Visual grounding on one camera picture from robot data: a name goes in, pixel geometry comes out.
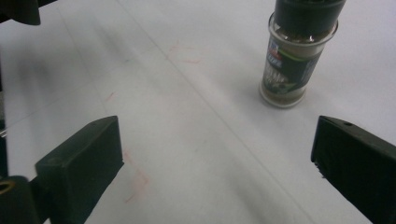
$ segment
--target black lid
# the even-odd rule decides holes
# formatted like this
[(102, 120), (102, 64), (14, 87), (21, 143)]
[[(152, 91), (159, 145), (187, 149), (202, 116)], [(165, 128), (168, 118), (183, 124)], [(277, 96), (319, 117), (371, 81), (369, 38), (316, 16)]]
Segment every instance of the black lid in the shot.
[(317, 35), (332, 29), (346, 0), (276, 0), (275, 22), (287, 32)]

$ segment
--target dark green label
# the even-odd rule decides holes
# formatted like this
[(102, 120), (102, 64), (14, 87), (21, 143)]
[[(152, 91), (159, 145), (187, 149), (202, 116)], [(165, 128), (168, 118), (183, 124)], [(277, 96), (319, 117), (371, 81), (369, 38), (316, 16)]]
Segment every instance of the dark green label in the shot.
[(284, 94), (303, 87), (311, 78), (319, 57), (320, 53), (311, 58), (296, 57), (280, 48), (271, 38), (264, 71), (265, 88)]

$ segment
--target jar base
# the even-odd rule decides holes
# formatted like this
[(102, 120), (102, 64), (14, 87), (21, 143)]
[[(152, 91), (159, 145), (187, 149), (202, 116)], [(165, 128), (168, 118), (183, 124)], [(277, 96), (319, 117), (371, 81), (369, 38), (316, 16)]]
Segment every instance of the jar base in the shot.
[(293, 107), (297, 104), (299, 104), (305, 96), (305, 90), (303, 90), (303, 93), (301, 94), (301, 96), (297, 97), (297, 98), (292, 98), (292, 99), (274, 99), (274, 97), (271, 97), (270, 94), (273, 94), (271, 92), (268, 92), (266, 90), (263, 89), (262, 87), (262, 83), (260, 83), (259, 86), (259, 92), (260, 95), (262, 96), (262, 98), (269, 103), (270, 105), (274, 105), (276, 107), (279, 108), (289, 108), (289, 107)]

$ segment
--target table surface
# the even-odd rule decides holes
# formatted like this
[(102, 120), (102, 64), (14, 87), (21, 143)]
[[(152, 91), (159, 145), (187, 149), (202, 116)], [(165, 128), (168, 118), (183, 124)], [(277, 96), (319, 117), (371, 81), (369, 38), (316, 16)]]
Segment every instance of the table surface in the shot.
[(302, 102), (259, 84), (275, 0), (59, 0), (0, 24), (11, 175), (117, 115), (124, 166), (87, 223), (369, 223), (310, 161), (319, 115), (396, 145), (396, 2), (349, 0)]

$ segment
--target jar neck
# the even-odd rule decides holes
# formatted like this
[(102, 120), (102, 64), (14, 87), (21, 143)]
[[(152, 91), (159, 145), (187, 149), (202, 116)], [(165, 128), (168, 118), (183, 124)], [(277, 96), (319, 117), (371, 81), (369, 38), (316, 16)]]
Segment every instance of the jar neck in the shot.
[(335, 35), (338, 28), (338, 21), (332, 27), (332, 29), (325, 31), (316, 35), (299, 35), (295, 33), (291, 33), (280, 27), (274, 19), (274, 14), (271, 15), (270, 20), (268, 21), (268, 29), (271, 35), (276, 36), (278, 39), (288, 42), (292, 45), (297, 46), (313, 46), (324, 44)]

